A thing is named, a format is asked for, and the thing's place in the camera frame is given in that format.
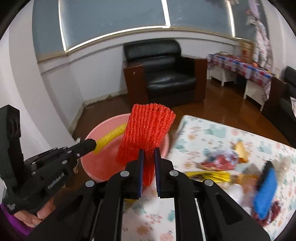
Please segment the baseboard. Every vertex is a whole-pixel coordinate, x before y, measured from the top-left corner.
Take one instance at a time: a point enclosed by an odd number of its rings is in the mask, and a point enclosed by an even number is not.
[[[124,94],[127,94],[127,93],[128,93],[128,90],[124,89],[124,90],[120,90],[120,91],[117,91],[117,92],[114,92],[114,93],[103,95],[103,96],[100,96],[100,97],[97,97],[97,98],[94,98],[94,99],[89,99],[89,100],[86,100],[84,102],[84,106],[88,106],[90,104],[94,104],[96,102],[106,100],[106,99],[110,99],[110,98],[113,98],[113,97],[116,97],[116,96],[119,96],[119,95],[124,95]]]
[[[84,103],[82,103],[81,107],[79,108],[78,112],[76,113],[76,115],[75,115],[69,129],[68,129],[68,131],[69,131],[69,133],[71,135],[73,135],[73,133],[74,133],[74,131],[76,129],[77,123],[78,123],[78,121],[79,121],[79,119],[80,119],[80,117],[81,117],[81,115],[82,115],[82,113],[84,111],[84,107],[85,107],[85,105],[84,105]]]
[[[84,108],[90,104],[94,104],[96,102],[99,102],[99,101],[102,101],[102,100],[106,100],[106,99],[110,99],[110,98],[113,98],[113,97],[116,97],[116,96],[119,96],[119,95],[124,95],[124,94],[127,94],[128,93],[128,90],[127,89],[124,89],[124,90],[120,90],[120,91],[117,91],[117,92],[114,92],[114,93],[110,93],[110,94],[107,94],[107,95],[103,95],[103,96],[100,96],[100,97],[97,97],[97,98],[94,98],[94,99],[89,99],[89,100],[86,100],[85,102],[83,102],[83,104],[81,105],[81,107],[79,108],[77,114],[75,115],[68,131],[71,135],[73,135],[75,129],[76,129],[76,126],[77,126],[77,123],[84,111]]]

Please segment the wooden floor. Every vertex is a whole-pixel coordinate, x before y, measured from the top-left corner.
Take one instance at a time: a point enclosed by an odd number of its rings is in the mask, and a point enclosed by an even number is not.
[[[204,101],[172,108],[176,114],[176,119],[169,131],[170,140],[172,140],[182,116],[192,115],[289,145],[279,130],[261,114],[260,105],[249,97],[244,100],[243,95],[244,87],[234,85],[232,82],[227,82],[224,87],[221,87],[219,81],[209,80]],[[74,139],[80,137],[84,140],[88,133],[102,121],[129,112],[130,104],[127,95],[87,106],[77,124],[73,137]],[[89,177],[80,166],[79,174],[71,178],[67,186],[77,189],[87,180],[89,180]]]

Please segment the human hand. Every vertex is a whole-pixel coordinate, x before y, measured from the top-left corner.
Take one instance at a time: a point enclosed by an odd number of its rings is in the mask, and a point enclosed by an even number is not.
[[[38,212],[37,215],[28,213],[25,210],[18,211],[14,216],[24,222],[28,227],[34,228],[55,210],[54,200],[50,199]]]

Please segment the red cloth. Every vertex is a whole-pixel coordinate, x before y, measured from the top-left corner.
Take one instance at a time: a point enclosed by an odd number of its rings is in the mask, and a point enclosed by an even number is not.
[[[270,224],[273,220],[276,219],[276,217],[280,214],[281,212],[281,206],[278,201],[275,201],[270,208],[269,214],[267,217],[263,220],[259,219],[258,214],[252,210],[252,217],[255,219],[255,221],[261,226],[264,227],[268,224]]]
[[[159,147],[176,115],[160,104],[135,104],[119,146],[116,161],[126,165],[145,151],[143,184],[150,186],[155,173],[154,149]]]

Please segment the metal screw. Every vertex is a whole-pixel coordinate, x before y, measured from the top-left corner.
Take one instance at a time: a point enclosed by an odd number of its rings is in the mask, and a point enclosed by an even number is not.
[[[122,177],[128,177],[128,176],[129,176],[129,171],[122,171],[122,172],[120,173],[120,175],[121,175]]]
[[[176,176],[179,175],[179,172],[176,171],[176,170],[171,170],[171,171],[170,171],[170,175],[171,175],[172,177],[176,177]]]
[[[205,185],[211,187],[214,185],[214,182],[211,179],[207,179],[207,180],[205,180]]]
[[[87,186],[88,188],[93,187],[93,186],[94,186],[94,181],[92,181],[92,180],[87,181],[87,182],[85,183],[85,186]]]

